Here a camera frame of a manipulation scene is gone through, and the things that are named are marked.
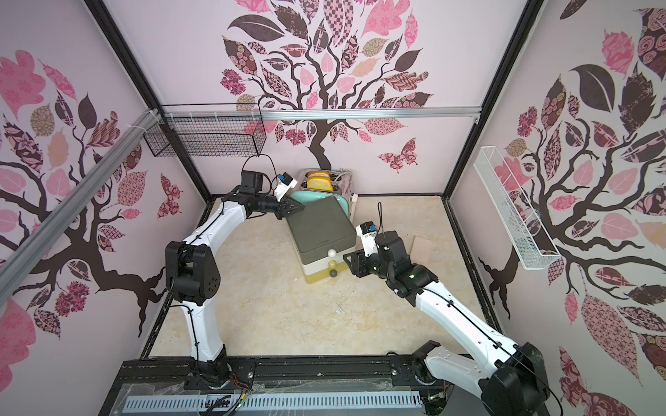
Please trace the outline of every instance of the pink wall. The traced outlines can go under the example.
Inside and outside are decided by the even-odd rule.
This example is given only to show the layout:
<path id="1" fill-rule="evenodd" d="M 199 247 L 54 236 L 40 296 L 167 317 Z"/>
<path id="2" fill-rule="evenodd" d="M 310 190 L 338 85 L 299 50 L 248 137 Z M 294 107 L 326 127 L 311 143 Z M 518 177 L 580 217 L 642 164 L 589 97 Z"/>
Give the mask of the pink wall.
<path id="1" fill-rule="evenodd" d="M 562 261 L 520 266 L 471 164 L 454 208 L 503 328 L 544 354 L 566 415 L 662 414 L 666 9 L 570 3 L 545 6 L 480 143 L 534 189 Z"/>
<path id="2" fill-rule="evenodd" d="M 6 259 L 146 108 L 80 1 L 1 12 Z M 165 245 L 187 235 L 202 208 L 176 158 L 140 145 L 125 160 L 0 306 L 0 413 L 99 411 L 157 313 Z"/>
<path id="3" fill-rule="evenodd" d="M 272 99 L 272 108 L 308 109 L 340 108 L 343 103 L 346 108 L 364 108 L 364 101 L 376 107 L 405 102 L 479 106 L 524 3 L 113 1 L 109 7 L 162 103 L 235 103 L 268 97 L 262 105 Z M 339 5 L 340 15 L 330 12 L 327 4 Z M 332 41 L 330 51 L 313 47 L 304 54 L 309 41 L 320 44 L 318 33 Z M 375 128 L 357 120 L 347 120 L 343 127 L 332 121 L 314 122 L 317 131 L 312 136 L 307 135 L 312 121 L 267 124 L 270 134 L 264 152 L 273 156 L 279 170 L 351 168 L 357 192 L 441 192 L 472 125 L 470 118 L 381 120 Z M 405 127 L 390 127 L 397 123 Z M 295 140 L 279 140 L 276 132 L 281 129 L 285 136 L 294 130 Z M 347 140 L 335 137 L 340 129 Z M 297 139 L 299 134 L 305 140 Z M 408 164 L 400 153 L 415 137 L 417 164 Z M 381 154 L 387 154 L 384 159 L 389 162 L 397 161 L 393 167 L 404 168 L 400 173 L 391 169 Z M 212 192 L 226 192 L 236 185 L 244 162 L 237 157 L 194 160 Z"/>

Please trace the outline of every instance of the pink leaf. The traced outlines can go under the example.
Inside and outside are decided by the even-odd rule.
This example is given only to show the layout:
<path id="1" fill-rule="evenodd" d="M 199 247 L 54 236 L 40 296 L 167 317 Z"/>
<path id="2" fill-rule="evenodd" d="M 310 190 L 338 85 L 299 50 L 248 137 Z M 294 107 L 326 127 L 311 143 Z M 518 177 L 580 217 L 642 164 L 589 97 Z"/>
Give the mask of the pink leaf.
<path id="1" fill-rule="evenodd" d="M 634 182 L 636 182 L 637 175 L 638 168 L 623 170 L 611 177 L 611 180 L 608 182 L 608 187 L 616 195 L 626 194 L 629 192 Z"/>
<path id="2" fill-rule="evenodd" d="M 27 185 L 25 178 L 13 170 L 0 168 L 0 186 L 7 192 L 16 193 Z"/>
<path id="3" fill-rule="evenodd" d="M 335 69 L 333 58 L 331 58 L 331 56 L 328 53 L 324 55 L 324 58 L 322 59 L 321 62 L 321 67 L 322 71 L 324 71 L 325 73 L 329 73 L 330 71 L 333 71 Z"/>
<path id="4" fill-rule="evenodd" d="M 578 166 L 578 169 L 573 173 L 573 181 L 581 186 L 587 186 L 592 182 L 593 175 L 594 166 L 592 166 L 592 161 L 588 160 L 581 166 Z"/>
<path id="5" fill-rule="evenodd" d="M 356 79 L 354 77 L 342 77 L 338 79 L 338 83 L 336 86 L 338 87 L 338 91 L 342 94 L 346 94 L 354 88 L 354 83 L 356 82 Z"/>
<path id="6" fill-rule="evenodd" d="M 571 321 L 571 323 L 574 323 L 574 321 L 578 317 L 578 300 L 576 299 L 575 292 L 571 292 L 564 299 L 564 310 L 567 312 L 569 321 Z"/>
<path id="7" fill-rule="evenodd" d="M 549 205 L 558 211 L 564 211 L 571 208 L 576 201 L 578 201 L 578 198 L 574 195 L 562 195 L 552 200 Z"/>
<path id="8" fill-rule="evenodd" d="M 0 232 L 10 232 L 16 228 L 19 216 L 14 211 L 0 210 Z"/>
<path id="9" fill-rule="evenodd" d="M 306 108 L 310 110 L 311 108 L 314 108 L 318 102 L 319 102 L 319 91 L 312 91 L 312 94 L 310 94 L 310 96 L 308 97 Z"/>
<path id="10" fill-rule="evenodd" d="M 631 221 L 616 212 L 612 212 L 603 217 L 601 233 L 607 238 L 614 240 L 626 240 L 636 237 L 638 230 L 636 230 Z"/>
<path id="11" fill-rule="evenodd" d="M 139 216 L 141 211 L 137 210 L 136 208 L 129 208 L 126 209 L 125 211 L 121 212 L 121 215 L 125 220 L 134 220 L 136 217 Z"/>
<path id="12" fill-rule="evenodd" d="M 67 196 L 72 191 L 69 178 L 63 169 L 58 169 L 47 179 L 45 183 L 46 191 L 55 196 Z"/>
<path id="13" fill-rule="evenodd" d="M 305 68 L 300 70 L 300 83 L 307 86 L 314 84 L 314 76 Z"/>

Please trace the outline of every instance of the tree mural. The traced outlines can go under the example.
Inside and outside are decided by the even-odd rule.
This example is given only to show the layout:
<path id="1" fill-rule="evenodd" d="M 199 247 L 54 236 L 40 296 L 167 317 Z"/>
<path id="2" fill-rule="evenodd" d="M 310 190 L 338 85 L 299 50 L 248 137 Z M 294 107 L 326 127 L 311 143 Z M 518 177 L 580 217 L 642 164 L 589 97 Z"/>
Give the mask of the tree mural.
<path id="1" fill-rule="evenodd" d="M 653 84 L 663 82 L 666 73 L 666 9 L 637 12 L 643 27 L 636 44 L 622 32 L 605 33 L 602 45 L 605 66 L 621 77 L 585 64 L 572 69 L 580 80 L 577 93 L 556 80 L 540 116 L 535 107 L 520 115 L 521 137 L 505 148 L 505 164 L 496 174 L 502 178 L 509 169 L 515 174 L 504 186 L 516 208 L 527 218 L 529 198 L 555 241 L 562 258 L 550 265 L 548 281 L 565 276 L 563 309 L 571 323 L 580 315 L 594 341 L 640 381 L 637 339 L 666 380 L 666 342 L 645 333 L 666 330 L 663 318 L 645 308 L 666 300 L 666 286 L 641 281 L 643 270 L 666 272 L 663 254 L 651 258 L 641 251 L 646 245 L 666 249 L 666 99 L 657 100 Z M 538 222 L 527 226 L 544 247 Z M 618 270 L 627 266 L 640 267 L 641 273 L 627 279 Z M 507 269 L 515 273 L 513 264 Z M 507 280 L 489 266 L 486 270 L 494 280 Z M 619 305 L 609 303 L 618 300 Z M 627 322 L 640 330 L 629 329 Z"/>
<path id="2" fill-rule="evenodd" d="M 69 104 L 76 102 L 74 87 L 57 69 L 44 64 L 44 73 L 57 90 L 51 103 L 42 105 L 44 97 L 40 93 L 46 82 L 41 75 L 34 73 L 33 57 L 28 52 L 17 51 L 16 60 L 17 63 L 5 57 L 0 59 L 0 95 L 14 117 L 17 117 L 18 109 L 23 105 L 39 106 L 32 111 L 29 122 L 14 123 L 7 115 L 4 118 L 5 140 L 0 144 L 9 146 L 11 152 L 6 153 L 8 160 L 0 160 L 0 198 L 3 200 L 3 209 L 0 210 L 0 244 L 10 250 L 16 250 L 25 242 L 57 203 L 84 179 L 85 165 L 90 166 L 102 159 L 95 149 L 111 147 L 120 135 L 116 112 L 111 111 L 108 118 L 98 122 L 97 113 L 88 96 L 78 102 L 75 116 Z M 35 140 L 39 137 L 48 140 L 46 149 Z M 148 303 L 157 303 L 166 292 L 166 289 L 161 293 L 154 291 L 164 268 L 155 276 L 143 280 L 136 274 L 107 270 L 104 265 L 102 251 L 115 252 L 113 244 L 116 243 L 113 240 L 125 236 L 113 224 L 134 220 L 141 214 L 132 208 L 141 199 L 145 189 L 147 171 L 135 171 L 140 160 L 141 145 L 138 145 L 65 230 L 68 239 L 66 246 L 57 252 L 47 253 L 32 270 L 31 274 L 45 274 L 44 280 L 25 284 L 14 292 L 35 291 L 27 309 L 33 310 L 35 325 L 43 331 L 60 338 L 61 318 L 83 310 L 91 296 L 90 285 L 94 283 L 99 287 L 98 292 L 121 289 L 136 295 L 140 307 L 141 335 Z M 165 179 L 163 176 L 167 201 L 157 210 L 158 217 L 178 212 L 175 200 L 180 196 L 180 191 L 168 179 L 168 183 L 165 183 Z M 61 276 L 70 279 L 69 276 L 63 276 L 66 272 L 73 276 L 73 281 L 61 285 Z M 48 306 L 51 299 L 55 299 L 55 302 Z"/>
<path id="3" fill-rule="evenodd" d="M 388 97 L 387 89 L 414 91 L 428 73 L 410 73 L 420 50 L 410 50 L 418 34 L 418 22 L 404 14 L 409 0 L 236 0 L 255 14 L 243 15 L 229 25 L 244 31 L 253 41 L 242 43 L 224 38 L 224 48 L 232 64 L 242 72 L 223 71 L 221 85 L 238 95 L 239 109 L 255 103 L 262 108 L 304 110 L 311 108 L 402 108 L 423 106 L 431 94 L 411 92 Z M 364 25 L 360 21 L 368 10 Z M 270 13 L 271 19 L 262 14 Z M 400 29 L 393 35 L 390 31 Z M 363 46 L 359 42 L 365 34 Z M 256 86 L 258 96 L 246 94 Z M 331 169 L 322 141 L 329 137 L 349 141 L 356 135 L 366 142 L 405 127 L 395 118 L 359 120 L 266 121 L 267 132 L 275 131 L 297 146 L 309 141 L 308 148 L 319 167 Z M 401 153 L 378 157 L 396 171 L 416 162 L 415 139 Z"/>

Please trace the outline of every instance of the patterned leaf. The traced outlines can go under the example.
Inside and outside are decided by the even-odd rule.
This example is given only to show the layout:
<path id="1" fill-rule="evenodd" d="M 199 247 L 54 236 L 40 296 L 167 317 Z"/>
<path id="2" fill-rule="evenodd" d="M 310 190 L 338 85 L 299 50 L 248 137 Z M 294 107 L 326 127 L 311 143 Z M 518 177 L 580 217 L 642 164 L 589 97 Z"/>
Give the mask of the patterned leaf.
<path id="1" fill-rule="evenodd" d="M 396 118 L 371 118 L 363 124 L 369 133 L 377 134 L 378 136 L 393 133 L 399 128 L 404 127 Z"/>
<path id="2" fill-rule="evenodd" d="M 575 292 L 571 292 L 564 298 L 564 310 L 567 312 L 569 321 L 574 323 L 578 317 L 578 300 L 576 299 Z"/>
<path id="3" fill-rule="evenodd" d="M 227 29 L 232 27 L 238 27 L 250 35 L 250 37 L 255 41 L 260 42 L 270 42 L 284 36 L 284 32 L 278 25 L 273 23 L 270 19 L 260 15 L 245 15 L 237 17 L 233 22 L 231 22 Z"/>
<path id="4" fill-rule="evenodd" d="M 344 45 L 342 50 L 342 58 L 340 62 L 342 63 L 342 71 L 346 71 L 354 65 L 356 57 L 358 56 L 358 40 L 356 36 L 352 36 L 347 39 L 347 43 Z"/>
<path id="5" fill-rule="evenodd" d="M 643 74 L 638 73 L 636 65 L 622 89 L 622 103 L 618 106 L 620 119 L 629 134 L 633 134 L 650 117 L 655 106 L 654 102 L 652 81 L 648 81 Z"/>
<path id="6" fill-rule="evenodd" d="M 586 293 L 581 316 L 595 342 L 638 379 L 636 345 L 617 312 L 603 300 Z"/>
<path id="7" fill-rule="evenodd" d="M 560 114 L 562 114 L 566 98 L 567 90 L 564 88 L 561 78 L 557 78 L 553 86 L 548 90 L 548 94 L 543 101 L 543 107 L 541 108 L 541 123 L 546 131 L 555 125 Z"/>
<path id="8" fill-rule="evenodd" d="M 276 94 L 291 99 L 291 89 L 282 78 L 274 73 L 268 72 L 264 67 L 261 67 L 261 72 L 264 74 L 268 86 L 275 91 Z"/>
<path id="9" fill-rule="evenodd" d="M 661 185 L 648 192 L 636 201 L 632 210 L 642 214 L 664 216 L 666 215 L 666 185 Z"/>
<path id="10" fill-rule="evenodd" d="M 328 32 L 324 27 L 324 20 L 322 19 L 322 22 L 319 23 L 319 27 L 314 32 L 314 38 L 312 40 L 312 48 L 314 49 L 314 53 L 317 54 L 325 51 L 327 46 L 328 46 Z"/>
<path id="11" fill-rule="evenodd" d="M 9 145 L 16 156 L 18 156 L 27 166 L 30 166 L 30 168 L 39 173 L 44 161 L 44 156 L 42 155 L 42 151 L 39 150 L 37 142 L 35 142 L 30 134 L 24 132 L 18 126 L 11 124 L 7 120 L 7 117 L 5 117 L 4 127 L 5 137 L 9 141 Z"/>
<path id="12" fill-rule="evenodd" d="M 666 287 L 660 285 L 642 285 L 626 295 L 641 305 L 655 305 L 666 300 Z"/>
<path id="13" fill-rule="evenodd" d="M 564 258 L 560 257 L 548 266 L 548 284 L 552 284 L 555 279 L 562 276 L 564 272 Z"/>
<path id="14" fill-rule="evenodd" d="M 559 126 L 553 132 L 553 135 L 548 140 L 545 146 L 545 154 L 543 156 L 543 165 L 545 166 L 545 173 L 548 179 L 552 179 L 559 168 L 559 163 L 562 160 L 562 143 L 559 139 Z"/>
<path id="15" fill-rule="evenodd" d="M 657 158 L 664 148 L 666 148 L 666 130 L 660 130 L 636 140 L 620 157 L 628 162 L 647 162 Z"/>
<path id="16" fill-rule="evenodd" d="M 363 55 L 366 55 L 368 58 L 373 57 L 379 53 L 379 51 L 382 50 L 382 47 L 384 46 L 384 43 L 386 43 L 388 39 L 382 39 L 380 37 L 375 37 L 370 39 L 368 42 L 366 42 L 365 45 L 363 45 L 363 50 L 361 53 Z"/>
<path id="17" fill-rule="evenodd" d="M 386 59 L 386 62 L 390 62 L 396 56 L 400 48 L 400 42 L 402 42 L 402 36 L 386 45 L 386 49 L 384 49 L 384 59 Z"/>
<path id="18" fill-rule="evenodd" d="M 637 333 L 636 336 L 638 337 L 638 344 L 641 346 L 641 350 L 645 354 L 645 358 L 650 361 L 650 364 L 652 364 L 655 370 L 657 370 L 657 373 L 661 378 L 666 380 L 666 359 L 664 358 L 666 337 L 661 335 L 651 335 L 649 333 Z"/>
<path id="19" fill-rule="evenodd" d="M 275 8 L 274 12 L 278 17 L 278 20 L 284 25 L 289 33 L 296 37 L 300 37 L 301 39 L 308 38 L 308 25 L 295 10 L 289 7 L 275 5 L 275 3 L 273 3 L 273 7 Z"/>
<path id="20" fill-rule="evenodd" d="M 636 182 L 638 175 L 638 169 L 632 168 L 618 172 L 611 177 L 611 180 L 608 181 L 608 187 L 613 191 L 615 195 L 622 195 L 629 192 L 633 187 L 633 184 Z"/>
<path id="21" fill-rule="evenodd" d="M 35 309 L 35 325 L 44 332 L 54 333 L 60 339 L 60 318 L 53 312 Z"/>
<path id="22" fill-rule="evenodd" d="M 414 42 L 416 42 L 417 35 L 418 22 L 414 17 L 414 13 L 412 13 L 407 18 L 407 23 L 405 24 L 405 42 L 407 43 L 407 49 L 409 49 L 414 44 Z"/>
<path id="23" fill-rule="evenodd" d="M 88 265 L 81 260 L 72 260 L 67 263 L 67 268 L 74 275 L 74 277 L 87 282 L 90 281 L 90 275 L 88 275 Z"/>
<path id="24" fill-rule="evenodd" d="M 666 332 L 666 322 L 652 311 L 639 306 L 625 306 L 619 308 L 619 311 L 627 321 L 634 325 L 649 331 Z"/>
<path id="25" fill-rule="evenodd" d="M 399 73 L 391 77 L 383 78 L 386 83 L 388 83 L 394 90 L 404 91 L 404 90 L 415 90 L 418 87 L 418 83 L 428 78 L 428 73 L 423 72 L 418 77 L 416 73 Z"/>
<path id="26" fill-rule="evenodd" d="M 615 132 L 606 124 L 593 121 L 594 123 L 594 143 L 600 147 L 614 147 L 620 144 Z"/>
<path id="27" fill-rule="evenodd" d="M 592 108 L 610 112 L 615 105 L 615 83 L 608 71 L 592 64 L 581 65 L 572 71 L 581 77 L 581 100 Z"/>

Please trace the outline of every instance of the leaf decal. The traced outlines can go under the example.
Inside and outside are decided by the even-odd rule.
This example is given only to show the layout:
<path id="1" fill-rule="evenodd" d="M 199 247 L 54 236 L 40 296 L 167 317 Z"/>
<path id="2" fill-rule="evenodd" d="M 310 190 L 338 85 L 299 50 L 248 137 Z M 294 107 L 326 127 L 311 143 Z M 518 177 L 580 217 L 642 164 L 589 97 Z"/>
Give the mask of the leaf decal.
<path id="1" fill-rule="evenodd" d="M 128 173 L 118 185 L 118 204 L 132 206 L 143 196 L 146 187 L 146 172 Z"/>
<path id="2" fill-rule="evenodd" d="M 636 140 L 620 157 L 628 162 L 647 162 L 657 158 L 664 148 L 666 148 L 666 130 L 660 130 Z"/>
<path id="3" fill-rule="evenodd" d="M 27 185 L 23 175 L 13 170 L 0 168 L 0 188 L 16 194 L 22 191 Z"/>
<path id="4" fill-rule="evenodd" d="M 573 225 L 571 229 L 571 237 L 580 238 L 586 236 L 594 227 L 597 226 L 599 221 L 585 221 L 580 220 Z"/>
<path id="5" fill-rule="evenodd" d="M 615 104 L 615 83 L 608 71 L 592 64 L 581 65 L 572 71 L 581 77 L 581 100 L 592 108 L 610 112 Z"/>
<path id="6" fill-rule="evenodd" d="M 564 8 L 564 11 L 562 12 L 562 15 L 559 17 L 559 19 L 566 19 L 567 17 L 576 13 L 581 7 L 583 7 L 586 1 L 587 0 L 571 0 L 569 4 L 567 4 L 567 7 Z"/>
<path id="7" fill-rule="evenodd" d="M 113 245 L 111 244 L 111 240 L 108 239 L 107 237 L 103 236 L 102 234 L 97 235 L 97 245 L 99 248 L 102 250 L 109 252 L 109 253 L 115 253 L 116 250 L 113 249 Z"/>
<path id="8" fill-rule="evenodd" d="M 418 87 L 418 83 L 428 78 L 428 73 L 423 72 L 418 77 L 416 73 L 399 73 L 392 75 L 391 77 L 383 78 L 387 84 L 389 84 L 394 90 L 404 91 L 404 90 L 415 90 Z"/>
<path id="9" fill-rule="evenodd" d="M 637 70 L 638 65 L 634 67 L 633 74 L 627 79 L 627 84 L 622 89 L 622 103 L 618 106 L 620 119 L 629 134 L 633 134 L 645 123 L 655 106 L 652 81 L 648 81 Z"/>
<path id="10" fill-rule="evenodd" d="M 291 99 L 291 89 L 287 83 L 282 80 L 282 78 L 280 78 L 278 75 L 275 75 L 274 73 L 268 72 L 264 67 L 261 68 L 261 72 L 264 74 L 264 78 L 266 79 L 266 83 L 270 89 L 275 91 L 275 93 L 278 95 L 282 95 L 283 97 Z"/>
<path id="11" fill-rule="evenodd" d="M 141 211 L 137 210 L 136 208 L 128 208 L 125 211 L 122 211 L 121 215 L 125 220 L 134 220 L 139 216 L 140 213 Z"/>
<path id="12" fill-rule="evenodd" d="M 666 300 L 666 287 L 660 285 L 642 285 L 626 295 L 641 305 L 656 305 Z"/>
<path id="13" fill-rule="evenodd" d="M 548 266 L 548 284 L 552 284 L 555 279 L 562 276 L 564 272 L 564 258 L 560 257 Z"/>
<path id="14" fill-rule="evenodd" d="M 626 194 L 636 183 L 637 175 L 638 168 L 632 168 L 618 172 L 614 174 L 608 181 L 608 187 L 615 195 Z"/>
<path id="15" fill-rule="evenodd" d="M 87 282 L 90 281 L 90 275 L 88 275 L 88 265 L 81 260 L 72 260 L 67 263 L 67 268 L 74 275 L 74 277 Z"/>
<path id="16" fill-rule="evenodd" d="M 283 71 L 285 70 L 289 64 L 287 61 L 285 61 L 282 58 L 270 58 L 270 59 L 264 59 L 264 62 L 269 64 L 273 69 L 276 71 Z"/>
<path id="17" fill-rule="evenodd" d="M 358 78 L 365 77 L 367 74 L 372 72 L 376 64 L 377 59 L 375 58 L 368 58 L 365 61 L 361 61 L 358 63 L 358 65 L 356 65 L 356 67 L 354 67 L 352 75 Z"/>
<path id="18" fill-rule="evenodd" d="M 51 169 L 62 166 L 67 161 L 69 144 L 67 144 L 62 128 L 51 137 L 51 143 L 47 146 L 47 155 Z"/>
<path id="19" fill-rule="evenodd" d="M 358 40 L 356 36 L 352 36 L 347 39 L 347 43 L 344 45 L 342 50 L 342 58 L 340 62 L 342 63 L 342 71 L 346 71 L 354 65 L 356 57 L 358 56 Z"/>
<path id="20" fill-rule="evenodd" d="M 30 166 L 37 173 L 41 170 L 44 156 L 42 151 L 39 150 L 37 142 L 28 134 L 21 130 L 18 126 L 11 124 L 7 117 L 5 117 L 5 137 L 9 141 L 9 145 L 21 159 L 23 163 Z"/>
<path id="21" fill-rule="evenodd" d="M 564 140 L 566 140 L 567 144 L 571 147 L 583 146 L 583 134 L 581 131 L 576 126 L 569 124 L 568 122 L 564 122 L 564 125 L 567 128 L 566 135 L 564 136 Z"/>
<path id="22" fill-rule="evenodd" d="M 562 143 L 559 139 L 559 127 L 553 131 L 553 135 L 548 140 L 545 146 L 545 154 L 543 156 L 543 165 L 545 166 L 545 173 L 548 179 L 552 179 L 559 168 L 559 163 L 562 160 Z"/>
<path id="23" fill-rule="evenodd" d="M 647 241 L 666 249 L 666 224 L 663 222 L 637 222 L 637 224 Z"/>
<path id="24" fill-rule="evenodd" d="M 641 214 L 663 216 L 666 215 L 666 185 L 661 185 L 636 201 L 632 210 Z"/>
<path id="25" fill-rule="evenodd" d="M 396 56 L 400 48 L 400 42 L 402 42 L 402 36 L 386 45 L 386 49 L 384 49 L 384 59 L 386 59 L 386 62 L 390 62 Z"/>
<path id="26" fill-rule="evenodd" d="M 576 294 L 571 292 L 564 298 L 564 310 L 567 312 L 567 317 L 569 321 L 574 323 L 578 317 L 578 300 L 576 299 Z"/>
<path id="27" fill-rule="evenodd" d="M 622 316 L 629 322 L 649 331 L 666 332 L 666 322 L 656 313 L 639 306 L 619 308 Z"/>
<path id="28" fill-rule="evenodd" d="M 592 166 L 591 160 L 587 160 L 581 166 L 578 166 L 578 169 L 573 173 L 573 182 L 581 186 L 587 186 L 592 182 L 593 175 L 594 166 Z"/>
<path id="29" fill-rule="evenodd" d="M 601 233 L 612 240 L 627 240 L 638 235 L 638 230 L 630 220 L 622 215 L 612 212 L 603 217 Z"/>
<path id="30" fill-rule="evenodd" d="M 586 293 L 581 316 L 595 342 L 638 379 L 636 345 L 617 312 L 603 300 Z"/>
<path id="31" fill-rule="evenodd" d="M 88 94 L 79 103 L 79 120 L 87 129 L 94 128 L 97 124 L 97 113 Z"/>
<path id="32" fill-rule="evenodd" d="M 366 55 L 368 58 L 371 58 L 379 53 L 379 51 L 382 50 L 382 47 L 384 46 L 384 43 L 386 43 L 388 39 L 382 39 L 380 37 L 375 37 L 370 39 L 368 42 L 366 42 L 365 45 L 363 45 L 363 50 L 361 53 L 363 55 Z"/>
<path id="33" fill-rule="evenodd" d="M 270 42 L 284 36 L 284 32 L 278 25 L 260 15 L 240 16 L 231 22 L 227 29 L 232 27 L 238 27 L 255 41 L 260 42 Z"/>
<path id="34" fill-rule="evenodd" d="M 405 52 L 400 55 L 400 58 L 398 58 L 396 61 L 395 70 L 398 72 L 407 71 L 412 67 L 414 62 L 416 62 L 416 58 L 418 57 L 419 52 L 421 52 L 421 49 L 418 49 L 417 51 Z"/>
<path id="35" fill-rule="evenodd" d="M 63 169 L 58 169 L 51 173 L 44 187 L 49 194 L 55 196 L 67 196 L 72 191 L 69 178 L 67 178 L 67 174 Z"/>
<path id="36" fill-rule="evenodd" d="M 407 18 L 407 23 L 405 24 L 405 43 L 407 43 L 407 49 L 409 49 L 414 44 L 414 42 L 416 42 L 417 35 L 418 22 L 414 17 L 414 13 L 412 13 Z"/>
<path id="37" fill-rule="evenodd" d="M 60 318 L 58 318 L 58 315 L 53 312 L 35 309 L 33 319 L 39 329 L 58 335 L 58 339 L 60 339 Z"/>
<path id="38" fill-rule="evenodd" d="M 275 3 L 273 3 L 273 7 L 275 8 L 275 15 L 278 17 L 278 20 L 284 25 L 289 33 L 296 37 L 300 37 L 301 39 L 307 40 L 308 25 L 295 10 L 289 7 L 275 5 Z"/>
<path id="39" fill-rule="evenodd" d="M 363 124 L 369 133 L 377 134 L 378 136 L 393 133 L 399 128 L 404 127 L 396 118 L 371 118 Z"/>
<path id="40" fill-rule="evenodd" d="M 562 114 L 564 103 L 567 98 L 567 90 L 562 84 L 561 78 L 557 78 L 543 101 L 541 108 L 541 123 L 546 131 L 555 125 L 555 122 Z"/>
<path id="41" fill-rule="evenodd" d="M 594 143 L 600 147 L 614 147 L 620 144 L 615 132 L 606 124 L 593 121 L 594 123 Z"/>

